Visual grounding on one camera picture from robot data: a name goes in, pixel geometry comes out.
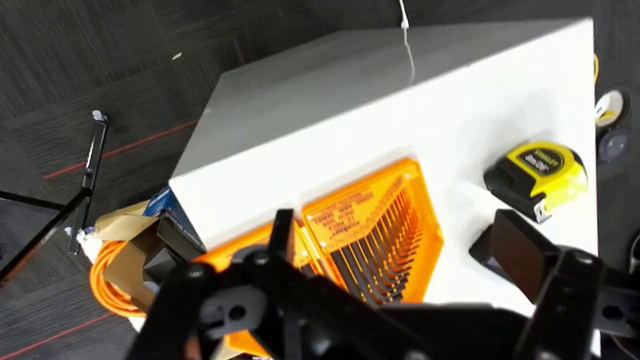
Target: white string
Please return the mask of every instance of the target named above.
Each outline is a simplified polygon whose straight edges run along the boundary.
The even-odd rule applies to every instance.
[[[413,51],[411,51],[411,46],[408,43],[408,16],[406,16],[406,7],[404,7],[404,0],[397,0],[399,3],[399,16],[401,16],[401,21],[399,21],[399,28],[401,28],[401,39],[404,39],[404,47],[406,47],[406,57],[408,57],[408,65],[409,65],[409,84],[413,84],[416,80],[416,62],[413,62]]]
[[[413,62],[413,51],[411,51],[411,46],[408,43],[408,28],[401,28],[404,32],[404,47],[406,47],[406,57],[408,57],[408,65],[411,70],[411,76],[409,76],[409,84],[413,84],[416,80],[416,62]]]

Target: tape measure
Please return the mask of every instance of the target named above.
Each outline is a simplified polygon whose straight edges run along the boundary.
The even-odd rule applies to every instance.
[[[486,188],[533,222],[585,189],[580,156],[555,142],[530,142],[509,150],[484,172]]]

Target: yellow plastic case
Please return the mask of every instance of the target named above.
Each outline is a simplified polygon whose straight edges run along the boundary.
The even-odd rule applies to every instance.
[[[271,223],[200,255],[215,269]],[[294,266],[321,273],[370,306],[421,301],[442,249],[442,232],[417,161],[397,159],[302,206],[294,226]],[[247,331],[226,338],[234,350],[266,353]]]

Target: red laser line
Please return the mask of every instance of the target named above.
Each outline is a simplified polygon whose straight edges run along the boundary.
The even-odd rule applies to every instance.
[[[110,318],[110,316],[112,316],[112,313],[101,313],[101,316],[97,316],[97,318],[93,318],[93,320],[81,321],[81,324],[78,324],[78,325],[71,325],[71,328],[61,329],[61,331],[58,331],[58,334],[53,334],[53,335],[50,335],[50,338],[44,338],[44,340],[40,340],[40,341],[33,341],[33,344],[30,344],[30,346],[25,346],[25,347],[20,347],[20,350],[15,350],[15,351],[4,353],[4,355],[0,355],[0,360],[17,358],[17,355],[22,355],[22,353],[25,353],[25,351],[32,351],[32,350],[35,350],[35,347],[40,347],[40,346],[46,346],[46,344],[50,344],[50,341],[53,341],[53,340],[58,340],[58,338],[69,335],[69,334],[73,334],[73,331],[78,331],[78,329],[81,329],[81,328],[88,328],[88,325],[91,325],[91,324],[96,324],[96,321],[101,321],[101,320],[106,320],[106,318]]]
[[[140,147],[140,146],[144,146],[144,143],[148,143],[148,142],[165,137],[165,135],[169,135],[169,133],[174,133],[174,132],[191,127],[191,126],[196,126],[196,123],[198,123],[198,121],[191,120],[191,121],[183,121],[183,123],[180,123],[180,126],[175,126],[175,127],[168,127],[168,130],[164,130],[164,132],[150,133],[150,135],[140,137],[140,139],[136,139],[136,142],[132,142],[132,143],[125,143],[125,146],[113,147],[113,150],[110,150],[110,151],[104,151],[101,157],[113,157],[113,156],[118,156],[118,153],[130,151],[130,150]],[[59,178],[59,176],[64,176],[64,173],[78,172],[78,169],[81,169],[81,168],[84,168],[84,161],[75,161],[75,163],[71,163],[71,165],[65,165],[65,168],[59,168],[59,169],[56,169],[56,172],[46,173],[44,179],[53,179],[53,178]]]

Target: orange cable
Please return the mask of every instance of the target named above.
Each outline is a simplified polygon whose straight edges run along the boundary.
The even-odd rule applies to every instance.
[[[134,301],[132,295],[116,288],[112,281],[104,277],[104,269],[112,263],[112,259],[121,251],[125,241],[106,241],[99,247],[97,259],[90,269],[90,285],[93,298],[116,316],[146,316]]]

